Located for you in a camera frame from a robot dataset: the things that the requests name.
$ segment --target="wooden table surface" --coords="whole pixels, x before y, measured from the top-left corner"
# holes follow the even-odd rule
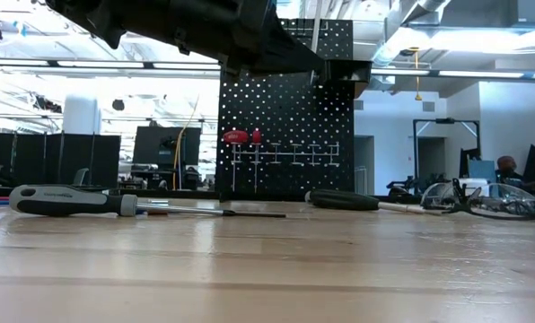
[[[0,322],[535,322],[535,223],[226,207],[290,218],[0,207]]]

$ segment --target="black and gray screwdriver handle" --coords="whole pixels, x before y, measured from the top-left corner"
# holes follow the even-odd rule
[[[22,185],[10,194],[14,211],[64,217],[73,214],[135,216],[137,196],[107,196],[64,185]]]

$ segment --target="desk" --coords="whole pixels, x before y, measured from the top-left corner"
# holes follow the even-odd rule
[[[225,206],[290,218],[0,207],[0,322],[535,323],[535,223]]]

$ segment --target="black pegboard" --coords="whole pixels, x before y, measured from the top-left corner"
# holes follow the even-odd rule
[[[304,45],[311,46],[313,20],[283,20],[282,24]],[[322,21],[318,54],[324,58],[353,59],[353,23]],[[334,83],[320,87],[311,84],[311,74],[279,74],[265,78],[243,75],[239,82],[223,79],[220,89],[216,190],[225,198],[257,198],[266,196],[294,199],[314,188],[353,191],[353,144],[355,86]],[[255,156],[241,156],[236,164],[235,193],[232,192],[232,147],[224,142],[224,133],[245,130],[251,136],[255,129],[262,133],[263,153],[273,152],[273,143],[281,144],[280,152],[311,154],[309,144],[319,144],[317,153],[330,152],[338,144],[338,156],[279,156],[280,164],[272,163],[273,155],[260,155],[258,191],[254,192]],[[255,147],[245,144],[244,152]]]

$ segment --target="ceiling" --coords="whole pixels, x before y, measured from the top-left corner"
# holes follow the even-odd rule
[[[354,20],[354,57],[371,60],[385,41],[383,21],[395,0],[322,0],[322,17]],[[333,4],[351,4],[348,10],[338,11]],[[446,26],[462,22],[481,28],[500,27],[502,0],[453,0],[443,15]],[[300,13],[313,18],[317,12],[318,0],[278,1],[278,15],[282,18],[296,18]],[[45,5],[32,4],[31,0],[0,0],[0,21],[4,39],[0,43],[0,57],[49,58],[68,60],[99,61],[164,61],[174,63],[214,63],[215,61],[192,53],[180,54],[173,46],[147,39],[133,33],[122,38],[121,46],[112,50],[103,41],[92,38],[83,29],[65,18],[53,13]],[[497,55],[465,52],[462,50],[426,49],[419,52],[420,68],[433,69],[535,69],[535,55]],[[415,66],[413,57],[396,57],[391,63],[396,67]],[[215,122],[219,81],[217,74],[204,72],[175,72],[132,77],[126,71],[115,70],[110,75],[99,75],[97,71],[80,71],[77,74],[61,72],[20,73],[14,69],[0,69],[0,114],[47,114],[34,109],[34,95],[62,104],[70,92],[97,91],[104,112],[103,132],[123,135],[122,159],[132,155],[136,126],[147,125],[139,118],[159,118],[167,126],[183,126],[196,108],[194,119],[205,119],[203,124],[202,158],[215,164]],[[422,91],[437,91],[442,95],[453,92],[453,88],[464,81],[454,79],[422,79]],[[415,78],[398,77],[389,91],[414,91]],[[111,107],[114,99],[126,103],[124,111]],[[0,118],[0,128],[29,129],[55,132],[61,128],[61,119],[24,118],[6,120]]]

